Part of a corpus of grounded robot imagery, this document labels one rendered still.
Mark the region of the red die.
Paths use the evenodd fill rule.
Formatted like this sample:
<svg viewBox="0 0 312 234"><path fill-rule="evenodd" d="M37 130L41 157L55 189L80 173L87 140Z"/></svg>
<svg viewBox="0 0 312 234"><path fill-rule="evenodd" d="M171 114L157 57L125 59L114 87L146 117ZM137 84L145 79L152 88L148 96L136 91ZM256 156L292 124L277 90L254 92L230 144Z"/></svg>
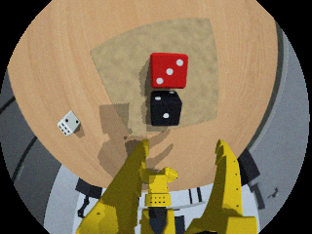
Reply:
<svg viewBox="0 0 312 234"><path fill-rule="evenodd" d="M153 89L184 89L188 56L152 53L150 55L151 87Z"/></svg>

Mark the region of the tan textured mat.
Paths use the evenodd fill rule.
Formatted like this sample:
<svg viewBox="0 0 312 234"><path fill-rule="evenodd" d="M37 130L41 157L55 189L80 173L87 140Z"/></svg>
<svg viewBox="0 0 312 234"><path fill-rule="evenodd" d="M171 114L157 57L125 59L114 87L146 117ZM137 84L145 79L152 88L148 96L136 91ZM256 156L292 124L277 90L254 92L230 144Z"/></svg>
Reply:
<svg viewBox="0 0 312 234"><path fill-rule="evenodd" d="M90 50L98 75L132 137L216 119L218 61L210 19L167 19L118 34ZM152 53L186 54L184 89L153 89ZM152 91L176 91L182 101L177 126L152 126Z"/></svg>

